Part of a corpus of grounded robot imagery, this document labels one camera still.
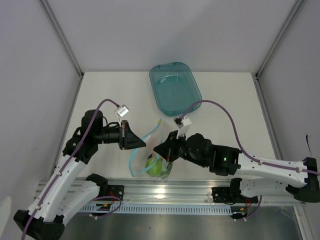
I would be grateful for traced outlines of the green toy bell pepper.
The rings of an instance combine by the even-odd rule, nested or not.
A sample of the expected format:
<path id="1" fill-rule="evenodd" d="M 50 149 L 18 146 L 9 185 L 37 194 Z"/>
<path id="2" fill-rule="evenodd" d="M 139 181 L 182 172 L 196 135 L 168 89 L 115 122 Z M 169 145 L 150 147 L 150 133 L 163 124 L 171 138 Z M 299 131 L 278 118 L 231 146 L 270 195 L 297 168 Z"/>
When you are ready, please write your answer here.
<path id="1" fill-rule="evenodd" d="M 173 163 L 172 162 L 167 162 L 167 161 L 163 161 L 162 165 L 161 165 L 161 177 L 165 178 L 168 177 L 171 173 L 173 167 Z"/>

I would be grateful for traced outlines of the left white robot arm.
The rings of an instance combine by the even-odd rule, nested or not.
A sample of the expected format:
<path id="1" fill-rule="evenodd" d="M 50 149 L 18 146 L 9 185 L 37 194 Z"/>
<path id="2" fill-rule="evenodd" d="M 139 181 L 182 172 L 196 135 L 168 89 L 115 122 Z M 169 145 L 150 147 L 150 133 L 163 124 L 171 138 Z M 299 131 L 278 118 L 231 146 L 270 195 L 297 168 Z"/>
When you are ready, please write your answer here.
<path id="1" fill-rule="evenodd" d="M 79 173 L 88 165 L 101 144 L 117 144 L 120 150 L 143 148 L 146 143 L 130 129 L 123 116 L 127 106 L 115 110 L 116 123 L 103 125 L 104 115 L 98 109 L 85 112 L 81 125 L 67 141 L 54 173 L 36 200 L 26 210 L 18 210 L 13 220 L 22 231 L 22 239 L 30 236 L 35 240 L 58 240 L 69 221 L 90 201 L 114 199 L 109 195 L 108 180 L 92 173 L 81 188 L 66 196 Z"/>

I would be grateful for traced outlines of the clear zip top bag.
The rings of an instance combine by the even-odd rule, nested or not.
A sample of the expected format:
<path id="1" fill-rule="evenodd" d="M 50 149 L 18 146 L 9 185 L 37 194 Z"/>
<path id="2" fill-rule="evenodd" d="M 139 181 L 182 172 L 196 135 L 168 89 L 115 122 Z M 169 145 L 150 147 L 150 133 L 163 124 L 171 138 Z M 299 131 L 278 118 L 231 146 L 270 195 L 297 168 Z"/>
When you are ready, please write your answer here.
<path id="1" fill-rule="evenodd" d="M 157 179 L 165 179 L 168 177 L 161 177 L 161 174 L 157 177 L 148 175 L 147 170 L 151 167 L 146 168 L 146 162 L 149 159 L 155 161 L 161 160 L 162 162 L 166 161 L 159 154 L 155 153 L 153 148 L 163 143 L 170 131 L 170 126 L 164 120 L 159 119 L 155 128 L 142 137 L 142 140 L 146 143 L 146 147 L 134 149 L 129 158 L 128 168 L 132 177 L 150 177 Z"/>

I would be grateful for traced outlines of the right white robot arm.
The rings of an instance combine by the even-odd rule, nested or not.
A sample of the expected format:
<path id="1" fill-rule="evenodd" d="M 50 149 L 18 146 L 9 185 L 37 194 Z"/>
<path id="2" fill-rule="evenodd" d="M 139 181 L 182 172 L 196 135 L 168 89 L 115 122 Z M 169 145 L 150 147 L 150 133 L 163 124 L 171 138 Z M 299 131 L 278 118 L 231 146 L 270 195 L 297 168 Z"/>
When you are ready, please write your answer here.
<path id="1" fill-rule="evenodd" d="M 284 161 L 256 157 L 238 148 L 214 145 L 200 133 L 190 137 L 177 134 L 170 132 L 163 143 L 154 147 L 154 152 L 168 162 L 182 158 L 218 176 L 233 176 L 228 196 L 234 202 L 278 192 L 305 203 L 320 201 L 315 158 Z"/>

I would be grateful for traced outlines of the light green toy cabbage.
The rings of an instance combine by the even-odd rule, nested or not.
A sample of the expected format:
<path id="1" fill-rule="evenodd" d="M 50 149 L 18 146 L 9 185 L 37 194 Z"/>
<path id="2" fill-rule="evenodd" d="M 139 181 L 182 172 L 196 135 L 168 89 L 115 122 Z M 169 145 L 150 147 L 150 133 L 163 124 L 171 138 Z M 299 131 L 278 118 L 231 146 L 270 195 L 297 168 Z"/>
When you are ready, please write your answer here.
<path id="1" fill-rule="evenodd" d="M 157 160 L 155 161 L 154 159 L 148 159 L 145 167 L 148 168 L 150 167 L 146 172 L 148 175 L 151 177 L 158 177 L 162 173 L 162 161 Z"/>

